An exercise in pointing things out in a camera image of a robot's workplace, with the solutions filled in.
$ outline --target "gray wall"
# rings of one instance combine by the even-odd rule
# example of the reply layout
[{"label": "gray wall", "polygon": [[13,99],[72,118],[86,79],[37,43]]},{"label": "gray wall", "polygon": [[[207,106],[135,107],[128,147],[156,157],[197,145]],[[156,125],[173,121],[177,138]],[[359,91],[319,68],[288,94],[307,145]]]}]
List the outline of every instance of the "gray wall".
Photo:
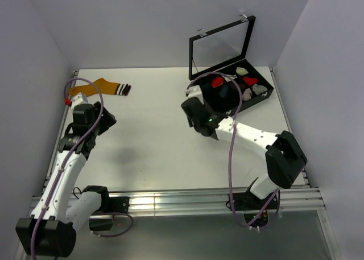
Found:
[{"label": "gray wall", "polygon": [[276,67],[345,259],[363,259],[364,3],[309,0]]},{"label": "gray wall", "polygon": [[186,67],[188,39],[257,16],[249,59],[275,65],[308,0],[32,0],[75,68]]},{"label": "gray wall", "polygon": [[18,218],[44,182],[70,72],[29,0],[0,0],[0,251],[12,259]]}]

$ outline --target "mustard sock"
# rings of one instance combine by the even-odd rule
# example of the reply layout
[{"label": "mustard sock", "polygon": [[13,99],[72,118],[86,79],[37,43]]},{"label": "mustard sock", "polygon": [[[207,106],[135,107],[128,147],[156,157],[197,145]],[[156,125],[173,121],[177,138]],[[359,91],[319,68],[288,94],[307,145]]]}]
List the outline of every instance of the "mustard sock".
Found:
[{"label": "mustard sock", "polygon": [[[121,95],[122,88],[124,85],[118,84],[117,82],[108,82],[104,78],[97,79],[93,82],[103,94]],[[76,94],[82,92],[87,97],[97,93],[96,89],[92,85],[79,85],[70,88],[69,94],[73,97]]]}]

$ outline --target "purple cable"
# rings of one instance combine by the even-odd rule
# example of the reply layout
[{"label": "purple cable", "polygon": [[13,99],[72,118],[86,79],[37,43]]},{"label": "purple cable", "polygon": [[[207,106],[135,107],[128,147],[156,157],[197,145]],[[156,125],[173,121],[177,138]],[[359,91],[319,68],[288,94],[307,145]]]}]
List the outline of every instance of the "purple cable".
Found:
[{"label": "purple cable", "polygon": [[[200,78],[206,76],[206,75],[210,75],[210,74],[215,74],[215,75],[221,75],[221,76],[225,76],[226,74],[221,73],[221,72],[207,72],[204,74],[199,75],[199,77],[195,78],[194,80],[191,81],[191,83],[188,85],[187,89],[189,89],[197,80],[199,80]],[[279,198],[278,198],[278,207],[277,210],[273,216],[273,218],[267,223],[267,225],[261,227],[260,229],[264,229],[265,227],[267,227],[270,222],[275,219],[278,210],[279,210],[279,205],[280,205],[280,192],[279,189],[275,190],[272,195],[270,196],[270,198],[268,199],[268,201],[264,204],[264,206],[262,206],[262,208],[260,209],[260,211],[258,212],[258,214],[252,219],[250,220],[248,223],[243,223],[240,221],[236,210],[235,210],[235,206],[234,206],[234,197],[233,197],[233,176],[232,176],[232,166],[231,166],[231,161],[233,159],[233,148],[234,148],[234,142],[235,142],[235,137],[236,137],[236,133],[237,133],[237,127],[236,127],[236,118],[238,116],[238,113],[240,111],[240,108],[243,104],[243,98],[242,98],[242,92],[240,90],[239,85],[237,84],[237,82],[234,81],[234,79],[231,80],[231,82],[234,84],[234,86],[237,88],[238,93],[239,93],[239,105],[235,111],[235,114],[233,115],[233,136],[231,138],[231,144],[230,144],[230,150],[229,150],[229,159],[228,159],[228,164],[227,164],[227,173],[229,175],[229,200],[230,200],[230,207],[231,207],[231,211],[233,212],[233,215],[237,221],[237,223],[241,226],[241,227],[249,227],[250,225],[252,225],[258,218],[259,216],[264,212],[264,210],[267,208],[267,206],[269,205],[269,203],[274,199],[274,197],[277,195],[277,193],[279,194]]]},{"label": "purple cable", "polygon": [[32,237],[31,237],[31,242],[30,242],[30,252],[31,252],[31,257],[32,257],[32,260],[36,260],[36,255],[35,255],[35,237],[36,237],[36,232],[38,231],[38,228],[39,228],[39,224],[40,222],[42,221],[46,211],[47,211],[47,208],[49,207],[49,204],[52,200],[52,196],[53,194],[55,193],[56,191],[56,187],[58,185],[58,182],[61,178],[61,175],[63,173],[63,171],[65,170],[65,166],[67,164],[67,161],[69,159],[69,157],[73,154],[73,152],[75,151],[76,148],[78,148],[78,146],[80,145],[80,143],[92,132],[92,130],[95,129],[95,127],[97,126],[98,122],[100,121],[101,117],[102,117],[102,112],[104,111],[104,99],[102,98],[102,94],[99,90],[99,88],[91,81],[87,80],[87,79],[84,79],[84,78],[74,78],[74,79],[71,79],[69,80],[65,86],[64,86],[64,91],[63,91],[63,94],[64,94],[64,97],[67,98],[68,96],[68,92],[67,92],[67,86],[72,83],[73,81],[77,81],[77,80],[80,80],[80,81],[84,81],[84,82],[87,82],[89,83],[90,85],[92,85],[97,93],[99,94],[100,96],[100,103],[101,103],[101,108],[100,108],[100,113],[95,121],[95,123],[91,126],[91,128],[76,142],[76,144],[69,150],[69,152],[67,153],[66,157],[64,158],[62,164],[61,164],[61,169],[63,169],[62,171],[58,171],[57,175],[56,175],[56,178],[55,178],[55,181],[51,187],[51,190],[49,191],[49,194],[46,198],[46,202],[44,203],[44,205],[46,206],[46,208],[42,209],[38,219],[36,220],[36,223],[35,223],[35,226],[34,226],[34,229],[33,229],[33,232],[32,232]]},{"label": "purple cable", "polygon": [[134,224],[133,217],[130,214],[127,214],[127,213],[102,213],[102,214],[108,214],[108,215],[111,215],[111,216],[127,216],[128,218],[130,218],[130,224],[125,230],[123,230],[122,232],[117,233],[117,234],[106,235],[106,234],[101,234],[101,233],[97,233],[97,232],[92,232],[93,234],[95,234],[96,236],[99,236],[99,237],[110,238],[110,237],[121,236],[122,234],[125,234],[127,231],[129,231],[130,228],[132,227],[132,225]]}]

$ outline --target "purple hose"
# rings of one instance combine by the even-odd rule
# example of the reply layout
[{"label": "purple hose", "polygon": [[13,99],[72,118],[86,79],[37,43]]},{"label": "purple hose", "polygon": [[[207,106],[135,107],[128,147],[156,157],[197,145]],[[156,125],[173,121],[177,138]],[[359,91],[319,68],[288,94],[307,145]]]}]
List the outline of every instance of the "purple hose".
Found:
[{"label": "purple hose", "polygon": [[[100,103],[101,103],[101,108],[100,108],[100,113],[95,121],[95,123],[91,126],[91,128],[76,142],[76,144],[69,150],[69,152],[67,153],[66,157],[64,158],[62,164],[61,164],[61,169],[63,169],[62,171],[58,171],[57,175],[56,175],[56,178],[55,178],[55,181],[51,187],[51,190],[49,191],[49,194],[45,200],[45,203],[44,205],[48,208],[49,207],[49,204],[52,200],[52,196],[53,194],[55,193],[56,191],[56,187],[58,185],[58,182],[61,178],[61,175],[63,173],[63,171],[65,170],[65,166],[67,164],[67,161],[69,159],[69,157],[73,154],[73,152],[75,151],[76,148],[78,148],[78,146],[80,145],[80,143],[92,132],[92,130],[95,129],[95,127],[97,126],[97,124],[99,123],[101,117],[102,117],[102,112],[104,111],[104,99],[102,98],[102,94],[99,90],[99,88],[91,81],[87,80],[87,79],[84,79],[84,78],[74,78],[74,79],[71,79],[69,80],[65,86],[64,86],[64,91],[63,91],[63,94],[64,94],[64,97],[67,98],[68,96],[68,92],[67,92],[67,86],[72,83],[73,81],[77,81],[77,80],[80,80],[80,81],[84,81],[84,82],[87,82],[89,83],[90,85],[92,85],[98,95],[100,96]],[[32,237],[31,237],[31,241],[30,241],[30,253],[31,253],[31,256],[32,256],[32,260],[36,260],[36,255],[35,255],[35,237],[36,237],[36,232],[38,231],[38,228],[39,228],[39,224],[41,222],[41,220],[43,219],[45,213],[46,213],[46,210],[47,209],[42,209],[36,223],[35,223],[35,226],[34,226],[34,229],[33,229],[33,232],[32,232]]]},{"label": "purple hose", "polygon": [[128,230],[130,230],[130,228],[134,224],[133,217],[130,214],[127,214],[127,213],[103,213],[103,214],[108,214],[108,215],[111,215],[111,216],[127,216],[128,218],[130,218],[130,224],[125,230],[123,230],[122,232],[117,233],[117,234],[106,235],[106,234],[101,234],[101,233],[97,233],[97,232],[92,232],[93,234],[95,234],[96,236],[99,236],[99,237],[109,238],[109,237],[121,236],[122,234],[125,234]]},{"label": "purple hose", "polygon": [[[197,80],[199,80],[200,78],[206,76],[206,75],[210,75],[210,74],[215,74],[215,75],[221,75],[221,76],[224,76],[226,74],[224,73],[221,73],[221,72],[207,72],[207,73],[204,73],[204,74],[201,74],[199,75],[199,77],[195,78],[194,80],[191,81],[191,83],[188,85],[187,89],[189,89]],[[262,208],[260,209],[260,211],[258,212],[258,214],[252,219],[249,221],[249,223],[243,223],[240,221],[237,213],[236,213],[236,210],[235,210],[235,206],[234,206],[234,198],[233,198],[233,176],[232,176],[232,169],[231,169],[231,161],[233,159],[233,148],[234,148],[234,142],[235,142],[235,137],[236,137],[236,133],[237,133],[237,127],[236,127],[236,118],[238,116],[238,113],[240,111],[240,108],[243,104],[243,98],[242,98],[242,92],[240,90],[240,87],[239,85],[237,84],[237,82],[235,82],[233,79],[231,80],[231,82],[235,85],[235,87],[237,88],[238,90],[238,93],[239,93],[239,105],[235,111],[235,114],[233,115],[233,136],[232,136],[232,139],[231,139],[231,144],[230,144],[230,150],[229,150],[229,159],[228,159],[228,164],[227,164],[227,173],[229,175],[229,200],[230,200],[230,207],[231,207],[231,211],[233,212],[233,215],[237,221],[237,223],[241,226],[241,227],[249,227],[250,225],[252,225],[258,218],[259,216],[264,212],[264,210],[267,208],[267,206],[269,205],[269,203],[274,199],[274,197],[277,195],[278,193],[278,207],[277,207],[277,210],[273,216],[273,218],[267,223],[267,225],[261,227],[260,229],[264,229],[265,227],[267,227],[270,222],[272,220],[275,219],[277,213],[278,213],[278,210],[279,210],[279,205],[280,205],[280,192],[279,192],[279,189],[275,190],[273,192],[273,194],[270,196],[270,198],[268,199],[268,201],[264,204],[264,206],[262,206]]]}]

